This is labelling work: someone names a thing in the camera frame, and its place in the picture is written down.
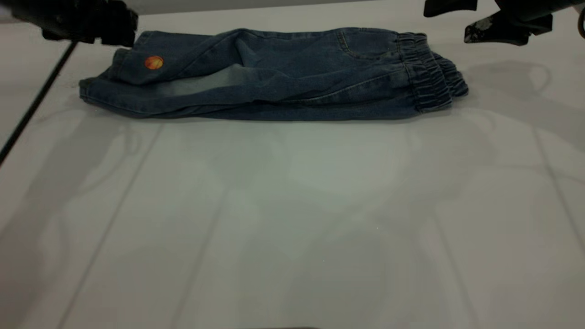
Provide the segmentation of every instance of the white surface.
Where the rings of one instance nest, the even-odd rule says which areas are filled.
[[[401,122],[132,120],[77,98],[83,45],[0,170],[0,328],[585,327],[585,42],[463,44],[422,0],[142,17],[218,33],[427,32],[454,109]],[[6,135],[65,47],[2,25]]]

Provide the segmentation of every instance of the denim jeans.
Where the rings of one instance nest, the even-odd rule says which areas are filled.
[[[136,118],[402,119],[467,92],[425,35],[360,28],[144,32],[106,72],[80,82],[86,102]]]

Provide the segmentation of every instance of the folded jeans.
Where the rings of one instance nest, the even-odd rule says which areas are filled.
[[[80,81],[84,101],[136,118],[403,119],[467,92],[426,35],[361,28],[143,32],[106,72]]]

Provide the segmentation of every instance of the orange basketball patch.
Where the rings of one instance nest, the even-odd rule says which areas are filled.
[[[158,70],[163,66],[163,59],[160,56],[150,56],[144,61],[144,66],[151,70]]]

